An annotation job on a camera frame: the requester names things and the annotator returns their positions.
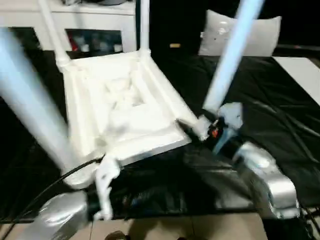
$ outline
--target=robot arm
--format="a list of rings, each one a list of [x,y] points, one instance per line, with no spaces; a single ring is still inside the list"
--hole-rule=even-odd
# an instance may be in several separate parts
[[[87,195],[63,193],[47,201],[18,240],[67,240],[89,222]]]

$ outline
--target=white shelf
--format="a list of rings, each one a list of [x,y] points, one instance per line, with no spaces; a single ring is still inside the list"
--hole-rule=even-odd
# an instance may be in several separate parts
[[[53,13],[85,13],[110,15],[135,15],[135,1],[126,1],[120,5],[102,6],[97,4],[79,4],[66,6],[61,0],[48,0]],[[0,0],[1,12],[39,12],[37,0]]]

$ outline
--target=table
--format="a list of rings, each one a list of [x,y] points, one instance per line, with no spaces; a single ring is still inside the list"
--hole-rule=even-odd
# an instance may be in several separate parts
[[[29,52],[28,56],[66,117],[63,79],[53,53]],[[152,57],[191,110],[199,115],[219,58]],[[226,101],[243,103],[241,134],[269,150],[296,185],[300,201],[308,207],[320,206],[320,107],[279,61],[271,57],[244,57]],[[2,130],[6,141],[0,168],[0,220],[5,223],[11,222],[60,173],[3,103],[1,111],[2,127],[10,129]],[[126,166],[112,182],[114,217],[255,211],[247,187],[221,158],[189,144]],[[45,201],[69,191],[63,183],[58,184],[19,222],[32,221]]]

